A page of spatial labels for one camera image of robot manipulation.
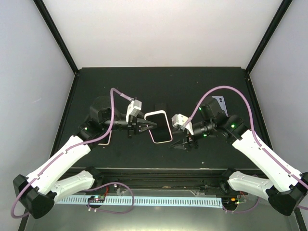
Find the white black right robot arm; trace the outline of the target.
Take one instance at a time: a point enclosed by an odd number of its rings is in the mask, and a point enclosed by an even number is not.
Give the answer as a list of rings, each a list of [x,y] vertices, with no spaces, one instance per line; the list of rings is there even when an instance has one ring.
[[[263,198],[279,213],[289,216],[308,193],[308,174],[290,166],[253,133],[237,115],[228,116],[213,97],[206,97],[198,108],[201,122],[193,124],[188,117],[176,114],[172,126],[186,133],[171,148],[186,151],[197,148],[197,141],[206,137],[225,140],[248,157],[265,175],[259,178],[228,169],[219,181],[224,194],[244,191]]]

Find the pink phone case with ring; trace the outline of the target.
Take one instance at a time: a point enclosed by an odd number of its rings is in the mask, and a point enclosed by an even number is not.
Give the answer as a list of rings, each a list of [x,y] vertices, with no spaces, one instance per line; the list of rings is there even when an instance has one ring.
[[[167,143],[173,140],[167,114],[164,110],[148,112],[144,115],[145,120],[156,123],[156,128],[149,130],[152,141],[155,144]]]

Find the lilac phone case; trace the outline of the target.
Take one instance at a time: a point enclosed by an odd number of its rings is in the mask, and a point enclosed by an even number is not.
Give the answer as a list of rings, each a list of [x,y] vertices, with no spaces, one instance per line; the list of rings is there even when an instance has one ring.
[[[212,96],[214,99],[217,100],[221,109],[225,112],[226,116],[228,116],[227,108],[225,105],[224,97],[223,96]]]

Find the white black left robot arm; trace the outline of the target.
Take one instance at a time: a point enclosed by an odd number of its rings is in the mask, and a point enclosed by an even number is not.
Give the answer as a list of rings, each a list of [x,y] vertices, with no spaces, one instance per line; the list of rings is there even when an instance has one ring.
[[[66,144],[41,167],[27,176],[18,175],[13,180],[16,200],[27,210],[26,216],[38,219],[46,215],[62,199],[78,192],[98,192],[108,188],[102,173],[88,167],[80,173],[60,180],[60,177],[79,159],[98,145],[108,145],[112,130],[126,130],[128,136],[137,135],[157,127],[141,113],[141,102],[127,98],[126,114],[119,113],[114,99],[101,96],[90,106],[89,115]]]

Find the black phone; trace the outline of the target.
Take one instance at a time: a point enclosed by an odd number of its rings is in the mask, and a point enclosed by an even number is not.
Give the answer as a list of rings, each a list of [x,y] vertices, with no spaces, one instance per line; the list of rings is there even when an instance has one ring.
[[[156,103],[154,105],[154,109],[156,111],[163,110],[163,111],[167,112],[167,104],[166,103]]]

